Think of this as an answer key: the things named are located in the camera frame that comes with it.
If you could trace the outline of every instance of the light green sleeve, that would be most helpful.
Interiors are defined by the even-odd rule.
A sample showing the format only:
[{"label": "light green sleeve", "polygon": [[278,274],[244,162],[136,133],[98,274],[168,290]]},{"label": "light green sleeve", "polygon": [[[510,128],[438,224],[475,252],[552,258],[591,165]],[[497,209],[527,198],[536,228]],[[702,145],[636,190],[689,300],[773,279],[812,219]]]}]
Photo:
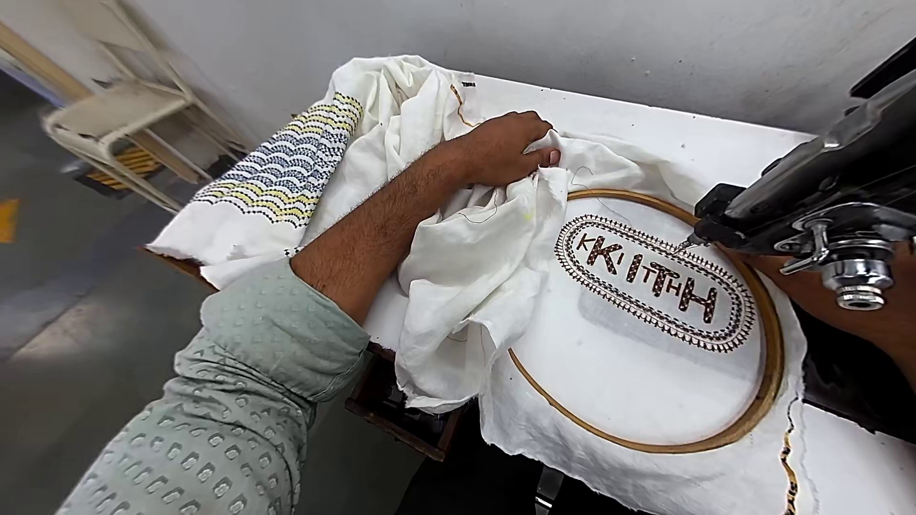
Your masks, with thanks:
[{"label": "light green sleeve", "polygon": [[162,399],[105,446],[59,513],[293,511],[314,404],[359,368],[369,336],[288,260],[209,297],[201,319]]}]

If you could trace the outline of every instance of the hand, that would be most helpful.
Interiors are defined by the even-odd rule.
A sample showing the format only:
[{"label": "hand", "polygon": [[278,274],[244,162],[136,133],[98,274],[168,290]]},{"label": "hand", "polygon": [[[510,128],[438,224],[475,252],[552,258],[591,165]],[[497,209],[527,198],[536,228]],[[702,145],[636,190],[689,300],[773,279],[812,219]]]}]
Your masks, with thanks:
[{"label": "hand", "polygon": [[505,186],[529,175],[538,166],[560,162],[557,148],[522,153],[552,128],[534,111],[508,113],[485,121],[464,136],[441,143],[424,158],[443,159],[454,166],[465,184]]},{"label": "hand", "polygon": [[780,273],[786,257],[738,254],[748,265],[767,275],[806,312],[833,327],[865,338],[887,353],[916,390],[916,258],[899,246],[891,262],[894,286],[885,291],[885,305],[873,312],[854,312],[836,305],[836,295],[821,284],[821,274]]}]

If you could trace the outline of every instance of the wooden embroidery hoop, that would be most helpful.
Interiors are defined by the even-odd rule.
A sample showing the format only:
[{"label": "wooden embroidery hoop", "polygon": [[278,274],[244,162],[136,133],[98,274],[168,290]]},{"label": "wooden embroidery hoop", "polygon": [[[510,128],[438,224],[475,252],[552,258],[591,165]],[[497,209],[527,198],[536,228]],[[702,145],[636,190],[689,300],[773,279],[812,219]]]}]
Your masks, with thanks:
[{"label": "wooden embroidery hoop", "polygon": [[[696,224],[697,220],[696,217],[690,213],[687,213],[680,207],[666,203],[655,197],[650,197],[648,195],[643,195],[641,193],[635,192],[625,192],[622,190],[582,190],[580,192],[570,193],[567,197],[567,200],[572,201],[576,199],[587,199],[594,197],[604,197],[630,201],[634,203],[641,203],[643,205],[647,205],[648,207],[662,211],[663,213],[670,214],[671,216],[680,219],[690,226]],[[741,261],[732,259],[731,256],[729,256],[727,253],[725,253],[725,257],[735,268],[737,268],[738,272],[741,274],[741,277],[743,277],[747,282],[747,287],[751,291],[751,294],[754,296],[754,300],[757,302],[757,307],[760,311],[760,324],[763,328],[766,345],[766,361],[763,367],[763,377],[760,380],[760,386],[757,390],[757,394],[754,396],[754,399],[751,401],[750,405],[747,406],[747,409],[744,411],[744,413],[742,413],[741,416],[737,418],[737,420],[732,422],[728,427],[724,428],[719,433],[716,433],[707,438],[703,438],[702,440],[698,440],[696,442],[674,445],[643,444],[642,442],[634,442],[632,440],[614,436],[613,434],[605,433],[604,431],[601,431],[588,422],[575,416],[571,411],[564,408],[556,399],[554,399],[546,389],[538,384],[538,381],[536,381],[530,375],[525,367],[522,366],[521,361],[518,360],[518,356],[516,356],[515,352],[513,352],[511,348],[509,349],[509,356],[512,358],[512,362],[515,363],[518,371],[521,372],[521,375],[525,377],[528,383],[535,390],[537,390],[538,393],[542,395],[551,406],[562,413],[563,416],[585,429],[587,432],[600,438],[604,438],[609,442],[623,445],[626,448],[642,451],[644,453],[669,455],[699,453],[702,451],[709,451],[711,449],[723,447],[728,444],[733,444],[734,442],[740,440],[745,434],[750,433],[750,431],[754,429],[755,426],[757,426],[758,422],[760,422],[760,419],[762,419],[763,416],[767,414],[769,409],[772,407],[773,402],[776,400],[776,395],[779,393],[780,383],[782,382],[785,350],[782,342],[780,319],[776,314],[776,307],[773,305],[773,300],[769,297],[769,292],[763,286],[763,283],[760,282],[760,278],[757,276],[757,272],[755,272],[751,267],[745,265]]]}]

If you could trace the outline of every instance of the white cloth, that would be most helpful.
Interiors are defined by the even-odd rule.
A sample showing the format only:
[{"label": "white cloth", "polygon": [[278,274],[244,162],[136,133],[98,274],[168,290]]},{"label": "white cloth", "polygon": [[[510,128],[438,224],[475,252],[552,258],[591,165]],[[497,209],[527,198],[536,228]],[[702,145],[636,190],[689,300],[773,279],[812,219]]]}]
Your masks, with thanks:
[{"label": "white cloth", "polygon": [[200,261],[224,288],[294,253],[423,152],[471,130],[462,115],[474,117],[473,107],[459,112],[459,96],[474,104],[473,74],[416,56],[353,59],[323,100],[202,188],[147,247]]},{"label": "white cloth", "polygon": [[[356,112],[362,116],[354,120]],[[150,248],[200,260],[204,277],[221,288],[310,242],[426,149],[470,130],[468,121],[479,121],[473,75],[416,57],[353,60],[335,72],[316,109],[235,167],[229,181],[208,186]],[[551,132],[533,147],[543,146],[561,149],[557,168],[506,188],[458,192],[418,227],[398,271],[409,300],[396,372],[410,405],[446,411],[478,396],[488,442],[579,477],[630,507],[781,512],[788,481],[779,450],[786,412],[802,388],[804,339],[780,292],[771,289],[787,349],[779,397],[754,432],[724,448],[650,455],[611,444],[562,416],[515,369],[507,349],[523,345],[569,190],[630,190],[683,207],[689,206],[679,198],[703,193],[689,173],[613,138]],[[806,507],[812,491],[798,462],[797,433],[793,445],[790,463]]]}]

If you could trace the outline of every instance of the floor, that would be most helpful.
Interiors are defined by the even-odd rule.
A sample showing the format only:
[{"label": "floor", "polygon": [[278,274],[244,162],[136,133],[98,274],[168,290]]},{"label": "floor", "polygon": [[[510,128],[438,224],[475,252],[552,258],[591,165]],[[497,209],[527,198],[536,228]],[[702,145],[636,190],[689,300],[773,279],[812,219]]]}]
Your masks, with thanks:
[{"label": "floor", "polygon": [[[19,199],[0,244],[0,499],[46,515],[104,443],[172,376],[198,331],[206,289],[136,248],[168,215],[136,195],[103,197],[58,173],[46,106],[0,74],[0,202]],[[157,178],[177,198],[190,185]],[[392,513],[421,456],[346,411],[320,407],[298,513]]]}]

